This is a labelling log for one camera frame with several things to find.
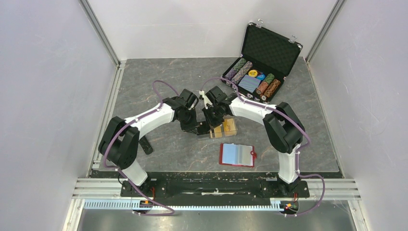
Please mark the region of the gold VIP card stack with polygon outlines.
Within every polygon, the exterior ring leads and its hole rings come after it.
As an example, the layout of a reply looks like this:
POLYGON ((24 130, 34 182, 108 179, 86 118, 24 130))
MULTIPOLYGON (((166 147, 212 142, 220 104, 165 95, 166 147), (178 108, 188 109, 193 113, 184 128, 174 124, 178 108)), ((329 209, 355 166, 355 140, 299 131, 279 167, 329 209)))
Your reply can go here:
POLYGON ((227 118, 223 122, 223 129, 225 137, 236 136, 237 126, 233 118, 227 118))

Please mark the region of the red leather card holder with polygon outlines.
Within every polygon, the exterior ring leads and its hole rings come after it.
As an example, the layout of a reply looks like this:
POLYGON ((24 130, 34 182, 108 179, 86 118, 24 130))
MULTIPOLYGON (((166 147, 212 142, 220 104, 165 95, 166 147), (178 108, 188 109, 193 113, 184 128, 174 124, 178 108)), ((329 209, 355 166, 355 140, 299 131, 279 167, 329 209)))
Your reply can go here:
POLYGON ((220 144, 220 165, 254 167, 256 158, 254 146, 234 143, 220 144))

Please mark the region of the clear acrylic card tray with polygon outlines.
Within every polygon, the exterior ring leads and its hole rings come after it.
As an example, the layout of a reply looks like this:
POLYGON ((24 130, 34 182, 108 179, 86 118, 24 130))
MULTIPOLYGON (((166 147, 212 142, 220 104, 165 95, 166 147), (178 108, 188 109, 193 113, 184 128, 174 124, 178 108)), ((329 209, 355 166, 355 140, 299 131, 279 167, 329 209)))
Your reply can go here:
POLYGON ((206 121, 198 123, 196 135, 199 139, 218 139, 230 136, 236 136, 238 127, 233 118, 226 118, 221 125, 211 128, 206 121))

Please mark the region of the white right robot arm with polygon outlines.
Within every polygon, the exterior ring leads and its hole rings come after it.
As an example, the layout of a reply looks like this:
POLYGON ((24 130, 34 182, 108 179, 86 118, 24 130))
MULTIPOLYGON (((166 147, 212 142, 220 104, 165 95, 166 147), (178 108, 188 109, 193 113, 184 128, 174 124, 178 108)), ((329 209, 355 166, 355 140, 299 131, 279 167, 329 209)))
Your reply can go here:
POLYGON ((287 103, 275 106, 257 103, 238 93, 227 95, 219 87, 199 91, 199 98, 204 102, 203 113, 210 128, 220 126, 225 116, 239 116, 263 125, 270 144, 279 154, 279 193, 291 196, 297 191, 300 170, 296 158, 306 132, 287 103))

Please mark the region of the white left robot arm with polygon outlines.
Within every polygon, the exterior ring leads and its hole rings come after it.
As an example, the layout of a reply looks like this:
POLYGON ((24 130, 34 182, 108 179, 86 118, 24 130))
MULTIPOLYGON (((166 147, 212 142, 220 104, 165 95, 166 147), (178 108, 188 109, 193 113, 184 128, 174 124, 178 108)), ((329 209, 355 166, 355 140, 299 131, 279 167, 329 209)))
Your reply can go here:
POLYGON ((165 98, 162 103, 143 114, 122 119, 113 117, 103 134, 98 151, 114 167, 133 182, 132 189, 139 196, 151 191, 148 174, 137 162, 140 138, 161 125, 179 121, 181 130, 196 133, 198 126, 195 107, 198 97, 184 89, 179 96, 165 98))

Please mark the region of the black VIP card stack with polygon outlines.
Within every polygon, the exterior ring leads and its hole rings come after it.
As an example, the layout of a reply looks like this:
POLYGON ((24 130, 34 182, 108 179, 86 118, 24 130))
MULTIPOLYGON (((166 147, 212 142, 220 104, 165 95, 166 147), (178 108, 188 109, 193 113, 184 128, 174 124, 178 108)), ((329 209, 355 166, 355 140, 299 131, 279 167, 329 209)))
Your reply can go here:
POLYGON ((198 136, 206 136, 210 134, 210 130, 210 126, 205 121, 202 121, 198 123, 196 134, 198 136))

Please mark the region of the gold card stack middle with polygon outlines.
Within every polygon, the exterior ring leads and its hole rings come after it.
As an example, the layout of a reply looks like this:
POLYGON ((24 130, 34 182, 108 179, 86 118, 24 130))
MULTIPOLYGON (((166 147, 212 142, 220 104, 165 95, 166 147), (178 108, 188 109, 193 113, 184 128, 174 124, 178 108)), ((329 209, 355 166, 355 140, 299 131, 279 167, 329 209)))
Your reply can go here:
POLYGON ((215 127, 210 131, 210 138, 217 139, 223 137, 223 130, 222 126, 215 127))

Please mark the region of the blue playing card deck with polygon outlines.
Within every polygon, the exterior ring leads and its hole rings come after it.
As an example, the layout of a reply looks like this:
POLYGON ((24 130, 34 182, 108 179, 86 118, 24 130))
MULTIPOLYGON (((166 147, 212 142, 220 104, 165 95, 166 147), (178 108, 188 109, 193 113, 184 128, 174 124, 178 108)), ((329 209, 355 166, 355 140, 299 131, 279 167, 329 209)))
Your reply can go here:
POLYGON ((238 86, 248 92, 254 92, 260 85, 261 80, 256 77, 245 75, 239 82, 238 86))

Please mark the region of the yellow dealer button chip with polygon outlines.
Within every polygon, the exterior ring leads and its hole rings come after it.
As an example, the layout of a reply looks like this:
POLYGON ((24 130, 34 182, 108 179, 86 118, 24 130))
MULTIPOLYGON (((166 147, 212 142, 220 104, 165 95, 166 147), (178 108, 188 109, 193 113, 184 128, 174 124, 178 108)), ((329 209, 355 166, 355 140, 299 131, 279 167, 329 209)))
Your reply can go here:
POLYGON ((257 77, 258 76, 258 71, 257 70, 250 70, 249 72, 248 72, 248 75, 250 76, 250 77, 257 77))

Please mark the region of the black poker chip case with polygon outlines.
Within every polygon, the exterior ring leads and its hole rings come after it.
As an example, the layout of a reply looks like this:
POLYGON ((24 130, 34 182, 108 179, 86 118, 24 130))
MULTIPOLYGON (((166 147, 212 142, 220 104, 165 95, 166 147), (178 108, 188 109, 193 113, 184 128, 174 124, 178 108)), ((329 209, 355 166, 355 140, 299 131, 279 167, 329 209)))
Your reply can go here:
POLYGON ((246 27, 241 54, 222 74, 223 82, 239 93, 260 103, 269 103, 290 74, 303 45, 296 37, 287 38, 263 27, 262 20, 249 23, 246 27), (260 85, 254 92, 238 86, 250 70, 257 70, 260 85))

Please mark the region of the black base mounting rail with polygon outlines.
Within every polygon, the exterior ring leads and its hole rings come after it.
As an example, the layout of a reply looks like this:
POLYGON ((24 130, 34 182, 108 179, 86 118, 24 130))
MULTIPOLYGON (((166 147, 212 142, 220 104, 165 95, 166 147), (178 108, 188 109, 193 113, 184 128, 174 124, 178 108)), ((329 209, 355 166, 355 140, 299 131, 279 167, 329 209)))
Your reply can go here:
POLYGON ((148 172, 139 190, 166 206, 267 205, 271 198, 309 199, 311 184, 284 186, 277 172, 148 172))

